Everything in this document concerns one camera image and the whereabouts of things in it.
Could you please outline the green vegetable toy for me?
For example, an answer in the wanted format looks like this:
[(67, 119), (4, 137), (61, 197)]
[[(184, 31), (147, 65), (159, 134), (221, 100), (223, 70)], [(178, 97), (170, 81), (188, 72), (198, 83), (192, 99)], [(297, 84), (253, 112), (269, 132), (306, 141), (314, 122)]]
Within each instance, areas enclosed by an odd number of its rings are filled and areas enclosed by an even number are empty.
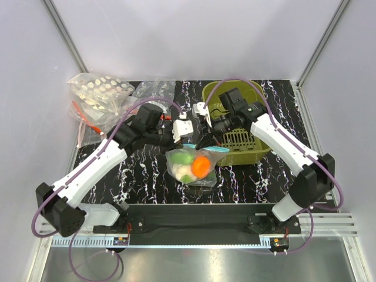
[(190, 165), (194, 161), (194, 156), (189, 152), (175, 152), (171, 156), (171, 162), (178, 165)]

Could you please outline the clear blue-zipper bag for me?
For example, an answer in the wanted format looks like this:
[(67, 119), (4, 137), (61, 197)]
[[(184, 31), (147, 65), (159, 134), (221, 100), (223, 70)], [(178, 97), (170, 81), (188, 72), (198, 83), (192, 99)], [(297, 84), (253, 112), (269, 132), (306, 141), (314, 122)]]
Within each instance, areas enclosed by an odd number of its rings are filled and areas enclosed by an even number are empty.
[(217, 183), (215, 167), (224, 159), (228, 148), (209, 146), (197, 150), (195, 145), (184, 144), (180, 149), (165, 153), (168, 173), (188, 186), (213, 187)]

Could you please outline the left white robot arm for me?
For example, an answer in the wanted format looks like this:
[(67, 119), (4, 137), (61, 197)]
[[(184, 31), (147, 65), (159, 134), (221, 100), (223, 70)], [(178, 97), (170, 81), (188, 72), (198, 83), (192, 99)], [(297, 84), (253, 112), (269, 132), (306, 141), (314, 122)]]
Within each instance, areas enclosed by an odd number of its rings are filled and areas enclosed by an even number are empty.
[(169, 121), (158, 128), (159, 117), (132, 116), (115, 126), (110, 136), (67, 176), (53, 185), (41, 183), (36, 188), (38, 209), (32, 223), (42, 216), (62, 237), (70, 237), (83, 227), (103, 227), (115, 233), (127, 228), (126, 208), (116, 203), (83, 204), (88, 191), (109, 171), (145, 145), (166, 151), (177, 148), (191, 135), (188, 120)]

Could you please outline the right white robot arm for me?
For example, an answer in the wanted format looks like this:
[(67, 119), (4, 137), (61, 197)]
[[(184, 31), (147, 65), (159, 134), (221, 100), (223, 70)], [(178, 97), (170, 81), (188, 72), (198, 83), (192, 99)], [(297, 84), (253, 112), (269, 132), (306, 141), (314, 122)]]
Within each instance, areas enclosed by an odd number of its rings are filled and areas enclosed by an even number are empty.
[(263, 141), (290, 168), (295, 181), (288, 193), (267, 213), (267, 228), (279, 233), (299, 212), (310, 208), (338, 183), (334, 178), (334, 158), (304, 146), (260, 102), (239, 102), (227, 107), (227, 114), (211, 119), (205, 103), (193, 106), (193, 116), (199, 118), (202, 131), (197, 149), (218, 145), (220, 138), (234, 129), (244, 129)]

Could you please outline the orange carrot toy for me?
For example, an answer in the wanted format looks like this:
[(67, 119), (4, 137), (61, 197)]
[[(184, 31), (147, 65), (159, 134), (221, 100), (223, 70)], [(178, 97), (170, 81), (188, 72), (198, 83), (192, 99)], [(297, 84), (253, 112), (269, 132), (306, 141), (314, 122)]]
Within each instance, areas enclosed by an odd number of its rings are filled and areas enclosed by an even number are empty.
[(197, 178), (204, 178), (209, 174), (211, 165), (211, 161), (206, 156), (198, 156), (191, 165), (192, 173)]

